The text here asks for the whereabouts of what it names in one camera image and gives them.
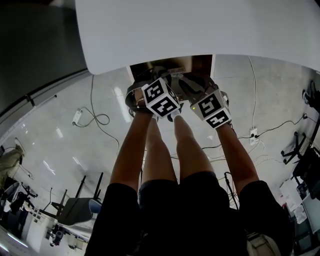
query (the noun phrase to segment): forearm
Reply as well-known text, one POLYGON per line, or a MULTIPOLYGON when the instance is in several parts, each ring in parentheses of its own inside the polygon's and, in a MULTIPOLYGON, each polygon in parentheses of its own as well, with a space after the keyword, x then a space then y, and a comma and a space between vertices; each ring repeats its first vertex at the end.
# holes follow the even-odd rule
POLYGON ((230 125, 216 129, 237 193, 250 182, 258 181, 254 163, 230 125))
POLYGON ((110 184, 121 183, 138 191, 147 131, 152 114, 137 112, 115 161, 110 184))

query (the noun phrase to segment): white sock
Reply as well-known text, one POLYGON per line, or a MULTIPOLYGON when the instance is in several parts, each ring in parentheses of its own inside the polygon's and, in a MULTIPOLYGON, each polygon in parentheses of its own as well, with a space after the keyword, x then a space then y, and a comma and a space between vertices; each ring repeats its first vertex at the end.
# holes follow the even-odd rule
POLYGON ((177 109, 176 111, 173 111, 170 115, 171 115, 172 120, 174 121, 177 116, 181 116, 181 113, 180 113, 179 109, 177 109))

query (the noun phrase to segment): white table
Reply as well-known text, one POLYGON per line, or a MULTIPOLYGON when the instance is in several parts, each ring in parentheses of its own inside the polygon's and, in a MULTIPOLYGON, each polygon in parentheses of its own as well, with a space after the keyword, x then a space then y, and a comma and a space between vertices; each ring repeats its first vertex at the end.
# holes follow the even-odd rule
POLYGON ((76 12, 93 74, 207 54, 262 56, 320 71, 314 0, 76 0, 76 12))

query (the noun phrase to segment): black sleeve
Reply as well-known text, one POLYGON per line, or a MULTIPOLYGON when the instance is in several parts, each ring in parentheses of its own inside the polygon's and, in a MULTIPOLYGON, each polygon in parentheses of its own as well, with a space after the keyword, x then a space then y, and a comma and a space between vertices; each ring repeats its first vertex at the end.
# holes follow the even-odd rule
POLYGON ((85 256, 131 253, 140 238, 139 218, 137 192, 124 184, 110 184, 85 256))
POLYGON ((240 216, 249 233, 257 232, 272 238, 282 256, 293 249, 293 231, 289 217, 272 195, 267 183, 254 181, 239 195, 240 216))

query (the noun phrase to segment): tiled floor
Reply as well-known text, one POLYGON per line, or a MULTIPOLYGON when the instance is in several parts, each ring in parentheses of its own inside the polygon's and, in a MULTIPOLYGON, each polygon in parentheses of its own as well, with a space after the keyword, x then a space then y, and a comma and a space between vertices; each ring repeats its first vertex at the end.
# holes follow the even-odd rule
MULTIPOLYGON (((215 61, 214 81, 229 96, 232 123, 239 137, 249 135, 252 121, 258 133, 261 133, 287 120, 296 122, 304 112, 311 118, 318 117, 313 109, 305 105, 301 97, 302 89, 308 87, 309 80, 315 75, 312 70, 275 59, 254 56, 250 59, 256 74, 257 88, 254 121, 255 80, 248 57, 217 55, 215 61)), ((21 169, 15 178, 29 184, 39 194, 34 200, 37 207, 44 207, 49 202, 51 187, 53 201, 59 201, 65 189, 68 189, 69 197, 74 197, 84 175, 87 178, 82 197, 93 195, 101 172, 104 172, 102 194, 109 183, 117 157, 117 143, 100 131, 95 122, 86 128, 78 128, 71 124, 77 109, 91 109, 91 79, 87 77, 69 86, 58 93, 57 98, 35 110, 4 144, 7 147, 12 146, 14 138, 17 137, 24 146, 26 156, 22 165, 32 172, 34 180, 29 179, 21 169)), ((102 128, 116 137, 120 143, 126 136, 131 122, 124 106, 124 95, 130 85, 125 68, 94 77, 95 114, 104 113, 110 117, 110 124, 102 128)), ((182 116, 191 126, 202 147, 220 144, 215 130, 203 124, 191 112, 189 106, 183 107, 182 116)), ((80 122, 85 124, 91 118, 90 114, 85 112, 80 122)), ((158 125, 170 153, 176 153, 173 124, 167 119, 161 119, 158 125)), ((260 179, 265 180, 271 188, 278 188, 294 167, 292 163, 281 163, 281 150, 292 142, 294 131, 305 132, 311 136, 314 126, 310 119, 302 120, 296 126, 286 123, 281 128, 262 135, 263 143, 254 150, 249 144, 249 139, 241 139, 248 152, 253 150, 250 156, 254 160, 260 179)), ((216 158, 215 161, 212 160, 212 165, 217 177, 222 178, 223 173, 228 170, 226 161, 217 158, 223 155, 222 149, 205 149, 205 152, 211 158, 216 158)), ((179 161, 172 159, 172 162, 179 176, 179 161)))

